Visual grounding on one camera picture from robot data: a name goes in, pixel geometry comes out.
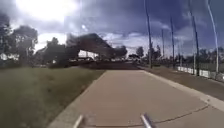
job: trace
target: blue sky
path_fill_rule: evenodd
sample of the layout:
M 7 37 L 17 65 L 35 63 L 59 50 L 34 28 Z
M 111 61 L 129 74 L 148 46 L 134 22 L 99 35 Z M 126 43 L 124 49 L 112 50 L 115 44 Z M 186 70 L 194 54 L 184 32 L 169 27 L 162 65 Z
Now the blue sky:
M 37 49 L 53 36 L 64 43 L 67 33 L 82 35 L 95 32 L 113 46 L 148 48 L 144 0 L 0 0 L 0 9 L 12 19 L 12 26 L 28 24 L 39 31 Z M 199 33 L 200 48 L 215 48 L 211 19 L 205 0 L 192 0 Z M 223 0 L 211 0 L 218 30 L 219 46 L 223 46 Z M 165 32 L 165 54 L 171 54 L 170 16 L 174 21 L 175 51 L 182 46 L 184 54 L 193 52 L 193 34 L 187 0 L 148 0 L 154 46 L 161 46 L 161 29 Z

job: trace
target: sunlight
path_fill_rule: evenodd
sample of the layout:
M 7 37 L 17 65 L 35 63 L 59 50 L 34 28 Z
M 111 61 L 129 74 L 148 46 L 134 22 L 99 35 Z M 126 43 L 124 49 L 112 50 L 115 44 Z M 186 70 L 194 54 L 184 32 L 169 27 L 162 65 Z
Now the sunlight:
M 42 21 L 63 22 L 78 9 L 75 0 L 16 0 L 16 5 L 25 14 Z

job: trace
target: road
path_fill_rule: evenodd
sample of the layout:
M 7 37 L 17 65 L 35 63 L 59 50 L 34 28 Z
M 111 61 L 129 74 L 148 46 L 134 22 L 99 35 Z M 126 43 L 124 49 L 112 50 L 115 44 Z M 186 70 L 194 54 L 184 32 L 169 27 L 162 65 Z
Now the road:
M 140 70 L 111 70 L 96 80 L 49 128 L 136 126 L 147 113 L 157 128 L 223 128 L 224 113 Z

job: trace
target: grass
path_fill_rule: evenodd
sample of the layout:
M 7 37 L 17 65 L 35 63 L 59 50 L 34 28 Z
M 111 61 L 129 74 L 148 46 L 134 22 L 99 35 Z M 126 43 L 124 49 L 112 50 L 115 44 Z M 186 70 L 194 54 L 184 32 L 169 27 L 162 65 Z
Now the grass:
M 20 68 L 0 72 L 0 127 L 45 128 L 104 71 Z

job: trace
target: pole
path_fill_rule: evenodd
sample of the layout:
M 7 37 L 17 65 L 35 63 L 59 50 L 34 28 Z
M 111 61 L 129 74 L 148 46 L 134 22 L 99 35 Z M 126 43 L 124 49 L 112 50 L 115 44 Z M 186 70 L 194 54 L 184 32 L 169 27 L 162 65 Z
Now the pole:
M 173 19 L 172 19 L 172 17 L 170 17 L 170 24 L 171 24 L 172 47 L 173 47 L 173 69 L 175 69 L 174 37 L 173 37 Z
M 216 45 L 216 54 L 217 54 L 217 57 L 216 57 L 216 73 L 219 72 L 219 48 L 218 48 L 218 37 L 217 37 L 217 31 L 216 31 L 216 26 L 215 26 L 215 22 L 214 22 L 214 17 L 213 17 L 213 14 L 212 14 L 212 10 L 211 10 L 211 0 L 207 0 L 207 7 L 208 7 L 208 11 L 209 11 L 209 15 L 211 17 L 211 20 L 212 20 L 212 27 L 213 27 L 213 32 L 214 32 L 214 38 L 215 38 L 215 45 Z
M 192 7 L 191 7 L 191 1 L 190 0 L 188 0 L 188 6 L 189 6 L 189 10 L 190 10 L 191 22 L 192 22 L 193 33 L 194 33 L 194 38 L 195 38 L 195 43 L 196 43 L 196 75 L 199 76 L 199 45 L 198 45 L 198 33 L 197 33 L 195 18 L 194 18 L 193 12 L 192 12 Z
M 145 13 L 146 13 L 146 18 L 147 18 L 147 30 L 148 30 L 148 36 L 149 36 L 149 66 L 152 68 L 152 39 L 151 39 L 151 28 L 150 28 L 150 19 L 149 19 L 149 12 L 148 12 L 148 6 L 146 0 L 144 0 L 144 5 L 145 5 Z
M 164 33 L 162 29 L 162 43 L 163 43 L 163 58 L 165 57 L 165 52 L 164 52 Z

